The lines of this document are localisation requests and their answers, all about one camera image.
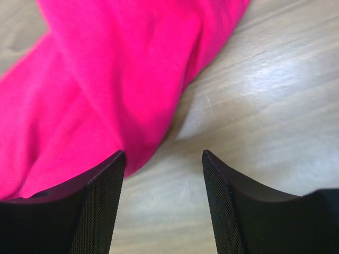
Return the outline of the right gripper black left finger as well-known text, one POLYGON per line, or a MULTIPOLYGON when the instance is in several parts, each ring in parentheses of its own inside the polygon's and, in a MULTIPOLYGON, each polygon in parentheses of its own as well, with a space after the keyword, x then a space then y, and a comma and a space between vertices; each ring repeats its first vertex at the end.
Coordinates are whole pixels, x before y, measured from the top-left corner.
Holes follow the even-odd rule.
POLYGON ((29 198, 1 202, 1 253, 109 253, 125 155, 29 198))

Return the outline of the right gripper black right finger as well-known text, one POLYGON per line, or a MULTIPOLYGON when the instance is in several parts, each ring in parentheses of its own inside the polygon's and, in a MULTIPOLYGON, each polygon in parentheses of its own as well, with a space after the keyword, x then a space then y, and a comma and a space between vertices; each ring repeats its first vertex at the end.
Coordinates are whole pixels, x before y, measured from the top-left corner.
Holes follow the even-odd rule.
POLYGON ((338 253, 338 189, 288 194, 202 154, 218 253, 338 253))

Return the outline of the pink t shirt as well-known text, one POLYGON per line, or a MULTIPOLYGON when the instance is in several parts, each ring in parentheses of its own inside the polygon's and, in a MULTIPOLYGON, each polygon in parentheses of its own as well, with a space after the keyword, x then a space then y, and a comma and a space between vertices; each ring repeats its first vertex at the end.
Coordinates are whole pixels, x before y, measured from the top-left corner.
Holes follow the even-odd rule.
POLYGON ((1 79, 2 200, 56 186, 118 150, 126 176, 140 169, 248 1, 39 6, 49 32, 1 79))

